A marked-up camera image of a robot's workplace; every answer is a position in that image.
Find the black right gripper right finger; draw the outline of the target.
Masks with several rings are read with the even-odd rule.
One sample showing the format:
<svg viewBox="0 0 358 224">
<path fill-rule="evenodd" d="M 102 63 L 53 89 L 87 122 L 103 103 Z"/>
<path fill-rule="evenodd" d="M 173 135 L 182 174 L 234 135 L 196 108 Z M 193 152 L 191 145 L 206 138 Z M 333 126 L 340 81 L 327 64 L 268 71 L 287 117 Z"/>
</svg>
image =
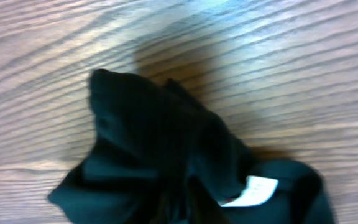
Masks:
<svg viewBox="0 0 358 224">
<path fill-rule="evenodd" d="M 201 182 L 192 177 L 188 181 L 191 224 L 230 224 L 218 203 L 213 200 Z"/>
</svg>

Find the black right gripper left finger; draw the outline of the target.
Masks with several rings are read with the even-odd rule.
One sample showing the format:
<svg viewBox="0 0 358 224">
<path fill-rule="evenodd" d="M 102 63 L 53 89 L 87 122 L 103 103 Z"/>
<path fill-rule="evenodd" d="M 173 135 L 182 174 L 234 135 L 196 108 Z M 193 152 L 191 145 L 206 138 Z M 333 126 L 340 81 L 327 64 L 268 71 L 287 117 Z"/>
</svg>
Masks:
<svg viewBox="0 0 358 224">
<path fill-rule="evenodd" d="M 155 215 L 150 224 L 170 224 L 181 220 L 180 205 L 182 203 L 182 190 L 168 189 L 160 195 Z"/>
</svg>

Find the black t-shirt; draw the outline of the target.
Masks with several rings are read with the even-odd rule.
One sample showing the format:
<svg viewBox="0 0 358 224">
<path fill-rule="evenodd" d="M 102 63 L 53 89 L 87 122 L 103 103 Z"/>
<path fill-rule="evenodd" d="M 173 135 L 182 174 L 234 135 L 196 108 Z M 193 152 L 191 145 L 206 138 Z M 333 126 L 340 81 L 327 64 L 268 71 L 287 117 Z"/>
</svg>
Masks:
<svg viewBox="0 0 358 224">
<path fill-rule="evenodd" d="M 176 81 L 95 70 L 96 142 L 48 200 L 72 223 L 149 223 L 164 190 L 197 178 L 231 223 L 326 224 L 335 217 L 321 176 L 289 159 L 260 160 Z"/>
</svg>

